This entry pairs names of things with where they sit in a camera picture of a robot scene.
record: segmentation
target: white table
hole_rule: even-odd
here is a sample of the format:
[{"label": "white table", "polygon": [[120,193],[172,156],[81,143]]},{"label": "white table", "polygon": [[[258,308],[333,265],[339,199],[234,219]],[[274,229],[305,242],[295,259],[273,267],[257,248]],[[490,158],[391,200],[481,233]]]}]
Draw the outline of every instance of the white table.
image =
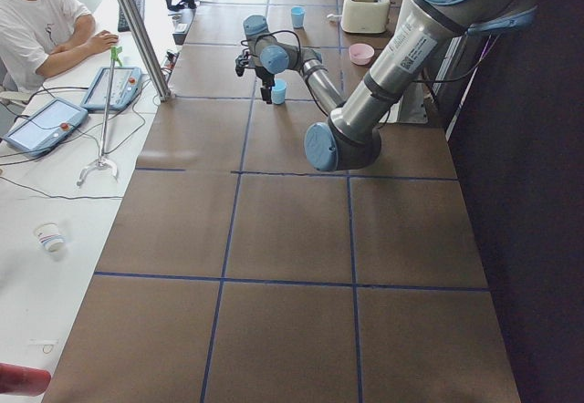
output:
[{"label": "white table", "polygon": [[[104,0],[95,17],[99,21],[99,29],[116,31],[117,1]],[[172,41],[172,20],[167,16],[163,0],[146,0],[145,24],[162,62],[167,49],[176,50]],[[121,59],[124,65],[139,66],[145,72],[131,33],[120,34],[120,46],[123,47]],[[80,66],[51,78],[45,86],[88,87],[98,68],[109,65],[109,58],[109,52],[91,57]],[[53,94],[79,103],[84,92]],[[48,94],[37,95],[26,108],[26,114],[34,113],[50,99]],[[2,167],[2,176],[52,195],[123,196],[153,122],[157,104],[158,95],[149,84],[134,108],[145,119],[145,125],[108,156],[119,167],[117,181],[110,170],[94,170],[84,185],[77,187],[81,169],[99,154],[96,141],[88,137],[65,143],[40,160]],[[102,121],[102,115],[90,115],[81,130]],[[111,120],[107,150],[115,147],[141,123],[140,117],[130,109]],[[90,134],[99,139],[101,126]],[[73,133],[70,139],[78,135]],[[0,144],[0,155],[14,152],[6,143]],[[8,157],[0,159],[0,163],[16,160],[25,158]],[[119,207],[119,199],[48,199],[0,180],[0,213],[3,217],[0,242],[0,362],[44,368],[51,373],[55,371]],[[41,247],[32,232],[43,222],[58,225],[66,239],[62,250],[48,253]],[[41,399],[42,396],[0,395],[1,403],[38,402]]]}]

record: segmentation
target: light blue cup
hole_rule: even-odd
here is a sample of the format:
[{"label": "light blue cup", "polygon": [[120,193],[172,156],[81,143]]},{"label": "light blue cup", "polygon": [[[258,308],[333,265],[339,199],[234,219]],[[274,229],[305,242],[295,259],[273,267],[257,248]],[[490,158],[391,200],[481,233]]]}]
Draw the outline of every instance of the light blue cup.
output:
[{"label": "light blue cup", "polygon": [[295,29],[304,27],[304,8],[302,6],[294,6],[290,10],[290,15],[292,17],[292,26]]},{"label": "light blue cup", "polygon": [[272,103],[276,105],[283,104],[286,100],[286,81],[284,79],[276,79],[275,85],[272,87]]}]

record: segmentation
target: white chair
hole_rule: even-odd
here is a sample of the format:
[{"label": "white chair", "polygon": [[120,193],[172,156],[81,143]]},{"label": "white chair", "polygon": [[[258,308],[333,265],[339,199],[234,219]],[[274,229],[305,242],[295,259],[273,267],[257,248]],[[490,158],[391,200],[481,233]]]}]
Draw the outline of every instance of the white chair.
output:
[{"label": "white chair", "polygon": [[8,70],[6,70],[4,63],[0,59],[0,103],[6,106],[14,104],[24,108],[28,104],[30,96],[28,93],[18,91],[15,81],[10,77]]}]

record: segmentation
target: keyboard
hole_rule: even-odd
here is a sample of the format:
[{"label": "keyboard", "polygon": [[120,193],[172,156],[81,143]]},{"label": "keyboard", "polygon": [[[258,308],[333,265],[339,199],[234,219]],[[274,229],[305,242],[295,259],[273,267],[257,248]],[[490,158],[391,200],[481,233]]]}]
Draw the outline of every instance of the keyboard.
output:
[{"label": "keyboard", "polygon": [[[138,8],[138,12],[140,13],[140,17],[144,18],[144,0],[134,0],[134,4],[136,5],[136,7]],[[120,13],[119,13],[119,17],[118,17],[118,32],[126,32],[130,30],[130,25],[128,24],[128,20],[126,19],[126,16],[124,15],[124,13],[121,11],[120,8]]]}]

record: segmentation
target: paper cup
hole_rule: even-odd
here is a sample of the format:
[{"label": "paper cup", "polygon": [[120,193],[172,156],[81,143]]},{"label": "paper cup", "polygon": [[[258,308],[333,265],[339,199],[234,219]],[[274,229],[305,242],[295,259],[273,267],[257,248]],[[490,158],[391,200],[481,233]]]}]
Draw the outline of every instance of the paper cup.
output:
[{"label": "paper cup", "polygon": [[272,87],[272,103],[276,105],[283,104],[286,100],[287,83],[284,79],[276,79],[275,85]]},{"label": "paper cup", "polygon": [[290,16],[292,17],[292,26],[295,29],[304,27],[304,8],[302,6],[294,6],[290,10]]},{"label": "paper cup", "polygon": [[51,253],[60,250],[65,245],[65,239],[53,222],[43,223],[36,227],[34,235],[41,245]]}]

